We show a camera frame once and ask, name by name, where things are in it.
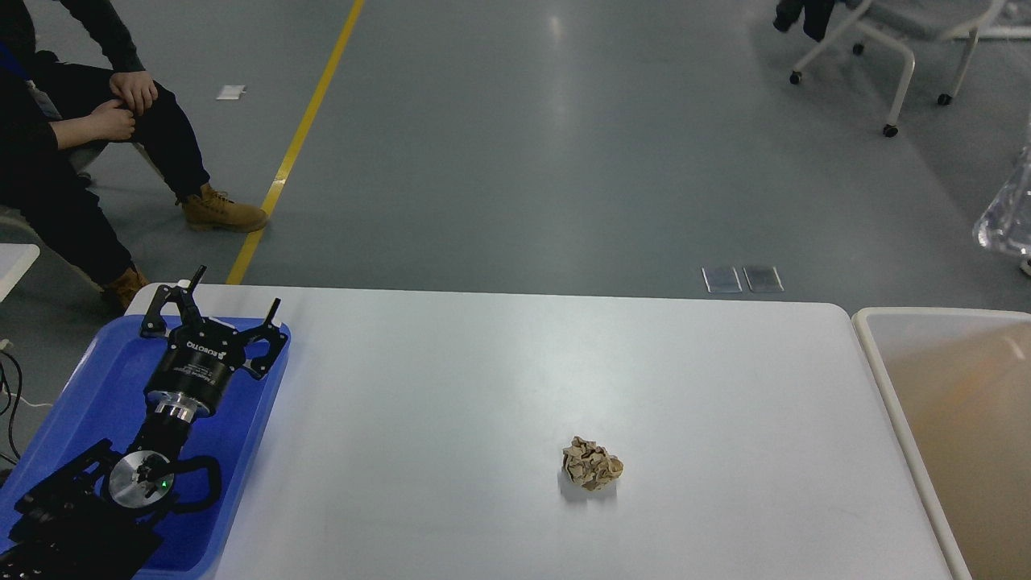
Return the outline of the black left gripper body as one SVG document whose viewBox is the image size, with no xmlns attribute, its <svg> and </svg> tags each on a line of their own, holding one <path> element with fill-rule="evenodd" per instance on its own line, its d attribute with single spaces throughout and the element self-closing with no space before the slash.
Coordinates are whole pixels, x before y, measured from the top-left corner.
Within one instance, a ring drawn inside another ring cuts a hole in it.
<svg viewBox="0 0 1031 580">
<path fill-rule="evenodd" d="M 287 345 L 286 328 L 271 322 L 238 329 L 204 318 L 173 328 L 144 387 L 147 410 L 174 418 L 213 417 L 236 375 L 265 379 Z"/>
</svg>

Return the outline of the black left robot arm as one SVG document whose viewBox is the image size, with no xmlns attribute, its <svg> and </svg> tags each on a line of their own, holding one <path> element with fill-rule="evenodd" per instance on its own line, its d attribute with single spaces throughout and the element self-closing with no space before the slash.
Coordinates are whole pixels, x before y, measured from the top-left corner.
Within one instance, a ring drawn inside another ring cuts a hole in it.
<svg viewBox="0 0 1031 580">
<path fill-rule="evenodd" d="M 288 360 L 263 319 L 204 316 L 203 276 L 89 345 L 2 489 L 4 579 L 202 579 L 242 500 Z"/>
</svg>

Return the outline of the person's lower hand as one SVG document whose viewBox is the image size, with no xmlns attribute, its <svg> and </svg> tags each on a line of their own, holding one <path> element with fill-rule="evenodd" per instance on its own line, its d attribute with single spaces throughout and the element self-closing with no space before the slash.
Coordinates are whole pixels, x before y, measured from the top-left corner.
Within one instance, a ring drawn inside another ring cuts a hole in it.
<svg viewBox="0 0 1031 580">
<path fill-rule="evenodd" d="M 135 132 L 134 115 L 121 99 L 100 104 L 85 121 L 89 142 L 128 142 Z"/>
</svg>

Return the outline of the person's upper hand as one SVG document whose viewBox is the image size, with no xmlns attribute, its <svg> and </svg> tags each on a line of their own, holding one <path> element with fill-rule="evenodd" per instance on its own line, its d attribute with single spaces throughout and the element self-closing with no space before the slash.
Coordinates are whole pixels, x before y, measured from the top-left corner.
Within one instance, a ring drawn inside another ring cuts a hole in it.
<svg viewBox="0 0 1031 580">
<path fill-rule="evenodd" d="M 118 71 L 108 81 L 110 91 L 121 99 L 136 117 L 144 115 L 159 99 L 159 90 L 147 70 Z"/>
</svg>

